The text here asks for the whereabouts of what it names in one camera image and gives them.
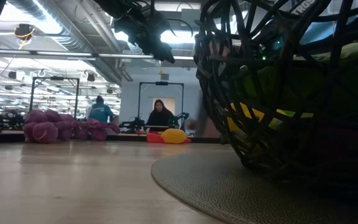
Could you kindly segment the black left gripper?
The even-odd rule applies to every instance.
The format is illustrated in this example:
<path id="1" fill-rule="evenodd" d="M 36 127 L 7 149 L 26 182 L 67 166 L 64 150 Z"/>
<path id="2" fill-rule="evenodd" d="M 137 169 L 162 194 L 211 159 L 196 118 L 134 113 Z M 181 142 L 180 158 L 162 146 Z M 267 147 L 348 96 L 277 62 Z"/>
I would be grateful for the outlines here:
<path id="1" fill-rule="evenodd" d="M 169 29 L 169 22 L 159 13 L 152 17 L 144 16 L 142 13 L 128 13 L 114 20 L 115 33 L 125 33 L 127 41 L 132 45 L 139 47 L 150 45 L 150 53 L 154 59 L 175 63 L 172 48 L 160 40 L 160 36 Z"/>

